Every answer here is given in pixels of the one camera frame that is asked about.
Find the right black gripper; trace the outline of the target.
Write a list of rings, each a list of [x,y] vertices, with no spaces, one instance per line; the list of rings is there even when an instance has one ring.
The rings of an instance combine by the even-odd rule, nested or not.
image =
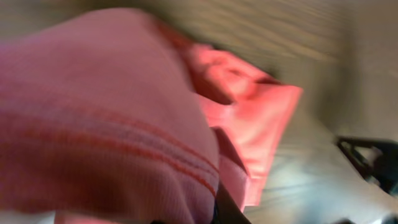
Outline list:
[[[378,182],[385,193],[397,195],[397,142],[388,139],[337,136],[335,146],[366,181]],[[357,148],[366,148],[376,153],[372,159],[366,158]]]

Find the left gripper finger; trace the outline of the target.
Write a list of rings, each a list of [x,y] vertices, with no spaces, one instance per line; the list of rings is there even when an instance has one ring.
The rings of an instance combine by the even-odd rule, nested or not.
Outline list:
[[[218,185],[211,224],[251,224],[221,182]]]

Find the red printed t-shirt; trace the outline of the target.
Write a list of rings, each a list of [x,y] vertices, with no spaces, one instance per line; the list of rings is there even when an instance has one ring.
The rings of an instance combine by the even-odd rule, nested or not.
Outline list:
[[[256,206],[301,89],[137,9],[1,44],[2,223],[211,223]]]

